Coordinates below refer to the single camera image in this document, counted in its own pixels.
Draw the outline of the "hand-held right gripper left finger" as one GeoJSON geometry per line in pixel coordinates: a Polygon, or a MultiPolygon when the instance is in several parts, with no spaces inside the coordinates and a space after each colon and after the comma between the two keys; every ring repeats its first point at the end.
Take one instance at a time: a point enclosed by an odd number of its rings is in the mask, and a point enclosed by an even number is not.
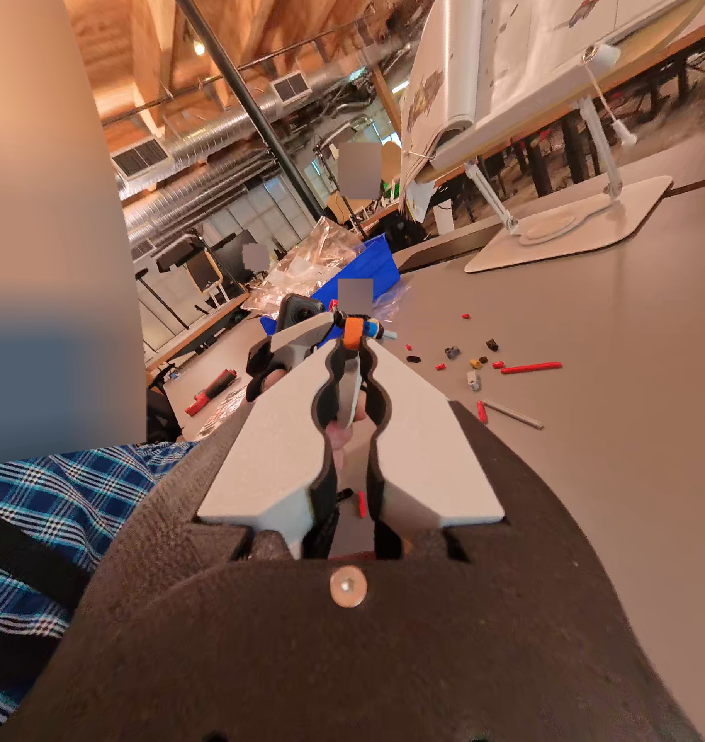
{"type": "Polygon", "coordinates": [[[282,535],[296,558],[327,558],[339,520],[326,429],[336,420],[342,342],[328,342],[250,404],[197,511],[200,522],[282,535]]]}

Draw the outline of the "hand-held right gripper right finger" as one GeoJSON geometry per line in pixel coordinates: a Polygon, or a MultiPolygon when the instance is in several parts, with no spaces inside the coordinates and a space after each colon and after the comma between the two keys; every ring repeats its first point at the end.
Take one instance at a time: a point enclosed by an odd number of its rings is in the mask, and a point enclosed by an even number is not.
{"type": "Polygon", "coordinates": [[[403,539],[420,531],[493,524],[505,509],[450,400],[374,340],[360,345],[370,440],[367,504],[403,539]]]}

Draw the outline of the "small lego assembly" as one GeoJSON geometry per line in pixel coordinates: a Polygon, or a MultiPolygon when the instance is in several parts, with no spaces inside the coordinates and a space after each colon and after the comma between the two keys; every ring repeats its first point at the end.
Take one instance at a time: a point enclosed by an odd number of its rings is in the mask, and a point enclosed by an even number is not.
{"type": "Polygon", "coordinates": [[[374,318],[366,318],[366,316],[348,315],[341,311],[335,310],[333,312],[334,325],[335,327],[337,327],[338,329],[342,331],[342,343],[343,343],[343,333],[345,329],[345,323],[346,323],[347,317],[349,316],[363,318],[364,320],[366,320],[365,336],[363,337],[363,339],[396,340],[398,338],[397,333],[386,329],[378,320],[375,320],[374,318]]]}

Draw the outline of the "grey lego axle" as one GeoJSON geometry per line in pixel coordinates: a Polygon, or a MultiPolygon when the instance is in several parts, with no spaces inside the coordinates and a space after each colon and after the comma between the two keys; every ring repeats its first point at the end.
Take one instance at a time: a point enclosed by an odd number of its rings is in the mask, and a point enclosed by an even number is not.
{"type": "Polygon", "coordinates": [[[523,424],[526,424],[527,426],[532,427],[533,429],[536,429],[539,431],[544,429],[544,424],[540,422],[539,420],[534,419],[528,415],[524,415],[523,413],[519,413],[518,411],[513,410],[509,407],[506,407],[503,404],[496,403],[496,402],[486,400],[486,399],[481,400],[481,402],[483,403],[484,407],[492,411],[495,411],[497,413],[500,413],[502,415],[505,415],[515,421],[522,422],[523,424]]]}

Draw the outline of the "lego instruction booklet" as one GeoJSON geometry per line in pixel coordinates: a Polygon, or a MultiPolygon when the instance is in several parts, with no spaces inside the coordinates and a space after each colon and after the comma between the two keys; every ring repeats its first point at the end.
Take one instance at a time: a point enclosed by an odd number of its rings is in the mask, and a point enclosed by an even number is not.
{"type": "Polygon", "coordinates": [[[401,198],[668,44],[705,2],[434,2],[402,102],[401,198]]]}

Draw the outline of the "person's left hand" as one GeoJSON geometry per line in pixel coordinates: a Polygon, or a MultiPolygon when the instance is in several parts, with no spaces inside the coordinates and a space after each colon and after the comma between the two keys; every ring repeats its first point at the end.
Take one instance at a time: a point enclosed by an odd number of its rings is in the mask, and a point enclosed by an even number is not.
{"type": "MultiPolygon", "coordinates": [[[[353,422],[360,422],[366,418],[366,394],[362,393],[357,400],[353,422]]],[[[336,470],[341,472],[344,466],[345,447],[352,440],[352,424],[344,427],[337,419],[333,419],[326,426],[326,437],[332,449],[336,470]]]]}

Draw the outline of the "clear plastic bags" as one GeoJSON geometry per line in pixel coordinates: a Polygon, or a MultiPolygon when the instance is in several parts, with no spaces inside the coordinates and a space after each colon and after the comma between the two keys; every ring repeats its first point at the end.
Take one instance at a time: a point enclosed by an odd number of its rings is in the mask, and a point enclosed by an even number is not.
{"type": "Polygon", "coordinates": [[[267,278],[251,289],[242,308],[252,315],[276,320],[286,295],[309,298],[365,248],[356,233],[329,218],[321,218],[309,235],[270,270],[267,278]]]}

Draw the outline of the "printed plastic bag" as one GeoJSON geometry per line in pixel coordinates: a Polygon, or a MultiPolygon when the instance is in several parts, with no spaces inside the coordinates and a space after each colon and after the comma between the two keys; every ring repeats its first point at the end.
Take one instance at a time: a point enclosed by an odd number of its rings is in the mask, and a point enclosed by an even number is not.
{"type": "Polygon", "coordinates": [[[229,420],[246,403],[246,395],[246,386],[228,394],[207,418],[206,422],[197,432],[194,440],[201,441],[216,432],[224,422],[229,420]]]}

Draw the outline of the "blue plastic bin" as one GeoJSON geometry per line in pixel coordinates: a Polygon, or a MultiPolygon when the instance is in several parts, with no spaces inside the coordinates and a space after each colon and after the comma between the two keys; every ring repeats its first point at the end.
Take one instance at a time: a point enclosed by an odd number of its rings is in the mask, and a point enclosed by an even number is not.
{"type": "MultiPolygon", "coordinates": [[[[400,274],[384,236],[374,237],[365,242],[364,246],[366,248],[361,255],[311,296],[311,298],[318,299],[325,305],[326,312],[343,309],[345,299],[340,297],[342,294],[345,294],[348,300],[352,298],[353,293],[350,289],[340,290],[340,281],[367,281],[371,285],[367,288],[359,287],[358,292],[364,298],[370,298],[372,307],[371,310],[364,309],[358,311],[357,314],[359,316],[373,315],[377,318],[381,317],[381,311],[376,307],[376,302],[398,283],[400,274]]],[[[273,320],[269,317],[256,317],[260,318],[267,335],[273,335],[277,332],[278,318],[273,320]]]]}

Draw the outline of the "red and black tool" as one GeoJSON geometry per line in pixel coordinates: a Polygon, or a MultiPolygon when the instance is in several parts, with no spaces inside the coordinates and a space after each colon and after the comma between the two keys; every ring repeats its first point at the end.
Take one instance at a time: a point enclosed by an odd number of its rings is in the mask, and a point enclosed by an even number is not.
{"type": "Polygon", "coordinates": [[[234,369],[224,369],[208,386],[194,396],[193,403],[185,408],[185,414],[190,417],[197,415],[219,394],[227,390],[236,378],[237,373],[234,369]]]}

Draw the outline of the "black backpack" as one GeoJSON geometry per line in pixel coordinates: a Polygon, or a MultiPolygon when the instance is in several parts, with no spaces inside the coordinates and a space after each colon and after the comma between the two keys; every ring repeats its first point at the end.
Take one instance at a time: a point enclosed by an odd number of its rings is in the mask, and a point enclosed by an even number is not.
{"type": "Polygon", "coordinates": [[[421,223],[415,222],[399,212],[393,212],[378,222],[381,233],[391,253],[401,252],[424,242],[428,238],[427,230],[421,223]]]}

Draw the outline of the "person's plaid shirt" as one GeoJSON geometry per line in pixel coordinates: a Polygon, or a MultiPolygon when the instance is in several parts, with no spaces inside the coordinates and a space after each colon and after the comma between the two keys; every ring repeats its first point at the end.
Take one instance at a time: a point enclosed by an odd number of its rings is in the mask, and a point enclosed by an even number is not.
{"type": "Polygon", "coordinates": [[[194,441],[0,463],[0,728],[67,631],[116,535],[194,441]]]}

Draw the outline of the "black metal pole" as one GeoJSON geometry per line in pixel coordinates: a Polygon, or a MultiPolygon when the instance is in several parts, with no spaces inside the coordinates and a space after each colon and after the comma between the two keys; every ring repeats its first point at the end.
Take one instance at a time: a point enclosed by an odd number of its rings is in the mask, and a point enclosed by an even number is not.
{"type": "Polygon", "coordinates": [[[314,218],[314,221],[319,221],[323,217],[323,209],[320,207],[318,199],[315,197],[288,152],[284,149],[281,141],[275,135],[272,124],[266,119],[260,106],[258,106],[251,92],[246,87],[246,83],[240,72],[221,45],[218,36],[212,30],[194,1],[177,1],[177,5],[206,46],[211,60],[217,66],[223,79],[228,83],[264,143],[271,150],[293,189],[301,198],[303,205],[314,218]]]}

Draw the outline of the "white vent grille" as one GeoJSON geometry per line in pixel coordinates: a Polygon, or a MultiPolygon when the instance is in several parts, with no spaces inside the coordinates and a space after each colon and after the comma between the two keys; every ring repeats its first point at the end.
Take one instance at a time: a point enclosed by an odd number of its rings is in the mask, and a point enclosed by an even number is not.
{"type": "Polygon", "coordinates": [[[154,136],[110,155],[116,172],[125,180],[133,179],[171,158],[165,146],[154,136]]]}
{"type": "Polygon", "coordinates": [[[306,99],[312,93],[309,81],[301,70],[273,80],[271,88],[283,106],[306,99]]]}

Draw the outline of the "long wooden table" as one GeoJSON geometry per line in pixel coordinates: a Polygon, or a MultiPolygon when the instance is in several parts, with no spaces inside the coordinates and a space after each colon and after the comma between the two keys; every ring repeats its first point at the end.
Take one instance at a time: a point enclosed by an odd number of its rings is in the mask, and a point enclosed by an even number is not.
{"type": "MultiPolygon", "coordinates": [[[[626,86],[636,78],[655,78],[659,75],[658,68],[704,46],[705,2],[682,2],[622,42],[619,45],[619,60],[609,72],[598,78],[598,86],[605,94],[626,86]]],[[[518,149],[518,159],[520,162],[527,159],[523,165],[530,170],[538,196],[546,196],[552,192],[552,186],[547,167],[533,139],[543,129],[561,125],[572,180],[575,183],[587,180],[589,172],[577,129],[577,111],[580,98],[588,95],[594,99],[598,97],[598,93],[592,87],[583,67],[579,67],[576,77],[579,83],[570,90],[569,97],[529,115],[527,120],[513,126],[505,134],[492,135],[485,144],[476,146],[475,153],[491,157],[509,145],[524,143],[524,147],[518,149]]]]}

